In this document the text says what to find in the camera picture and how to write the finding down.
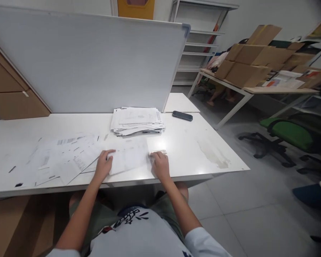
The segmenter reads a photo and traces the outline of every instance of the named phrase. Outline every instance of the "gray floor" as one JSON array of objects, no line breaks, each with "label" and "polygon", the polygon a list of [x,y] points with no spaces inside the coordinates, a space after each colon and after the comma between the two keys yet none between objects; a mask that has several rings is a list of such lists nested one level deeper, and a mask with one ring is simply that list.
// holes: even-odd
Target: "gray floor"
[{"label": "gray floor", "polygon": [[[174,86],[171,92],[187,95],[189,89]],[[225,100],[217,100],[214,107],[202,102],[202,96],[190,100],[211,125],[233,108]],[[253,157],[256,148],[238,136],[256,131],[267,135],[258,124],[260,118],[257,110],[244,106],[218,131],[250,170],[223,174],[190,188],[189,205],[204,228],[234,257],[318,256],[321,245],[309,235],[321,236],[321,213],[301,204],[291,192],[318,178],[284,168],[271,155],[261,160]],[[287,152],[295,161],[304,154],[291,148]]]}]

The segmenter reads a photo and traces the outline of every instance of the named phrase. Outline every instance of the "white sleeve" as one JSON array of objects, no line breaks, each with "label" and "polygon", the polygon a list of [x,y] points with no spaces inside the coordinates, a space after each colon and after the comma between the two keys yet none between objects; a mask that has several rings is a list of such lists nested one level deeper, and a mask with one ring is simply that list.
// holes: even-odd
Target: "white sleeve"
[{"label": "white sleeve", "polygon": [[76,250],[53,249],[46,257],[81,257]]},{"label": "white sleeve", "polygon": [[231,257],[231,255],[202,227],[185,236],[185,246],[194,257]]}]

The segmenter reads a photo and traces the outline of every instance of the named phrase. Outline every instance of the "green shorts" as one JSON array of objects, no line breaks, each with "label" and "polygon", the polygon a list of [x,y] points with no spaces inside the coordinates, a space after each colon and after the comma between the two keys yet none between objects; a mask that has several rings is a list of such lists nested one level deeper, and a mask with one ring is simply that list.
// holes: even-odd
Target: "green shorts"
[{"label": "green shorts", "polygon": [[[72,217],[74,212],[76,211],[80,201],[76,201],[69,208],[69,216]],[[155,213],[157,213],[162,219],[166,220],[172,229],[175,231],[179,239],[184,242],[184,237],[181,232],[181,229],[178,224],[177,217],[175,215],[174,208],[172,207],[171,201],[169,199],[168,194],[164,194],[161,198],[159,198],[151,207]],[[90,217],[87,234],[85,236],[85,240],[83,242],[83,248],[86,248],[85,252],[88,251],[88,247],[90,246],[90,242],[98,236],[100,231],[105,226],[111,226],[120,220],[121,217],[117,215],[114,211],[109,209],[107,206],[101,204],[98,201],[95,201],[93,211]]]}]

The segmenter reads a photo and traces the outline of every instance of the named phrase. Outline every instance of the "phone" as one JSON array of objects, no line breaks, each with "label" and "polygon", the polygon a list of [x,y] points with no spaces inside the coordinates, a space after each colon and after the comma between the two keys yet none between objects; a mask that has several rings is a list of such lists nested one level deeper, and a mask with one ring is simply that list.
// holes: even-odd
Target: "phone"
[{"label": "phone", "polygon": [[187,121],[192,121],[193,120],[193,116],[190,114],[186,114],[184,112],[179,112],[179,111],[173,111],[172,112],[172,116],[179,118],[179,119],[183,119],[183,120],[187,120]]}]

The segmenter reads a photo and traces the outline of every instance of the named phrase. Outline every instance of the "hand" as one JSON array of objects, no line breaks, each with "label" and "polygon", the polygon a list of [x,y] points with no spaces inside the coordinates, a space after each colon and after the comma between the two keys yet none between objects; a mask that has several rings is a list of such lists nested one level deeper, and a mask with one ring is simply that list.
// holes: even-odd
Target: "hand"
[{"label": "hand", "polygon": [[153,152],[151,156],[154,157],[153,170],[160,182],[163,184],[172,181],[169,172],[168,156],[162,154],[162,152]]},{"label": "hand", "polygon": [[115,152],[115,150],[102,151],[99,159],[97,160],[96,171],[93,180],[100,182],[100,184],[102,184],[103,180],[107,177],[112,168],[113,156],[109,157],[107,160],[107,155],[112,152]]}]

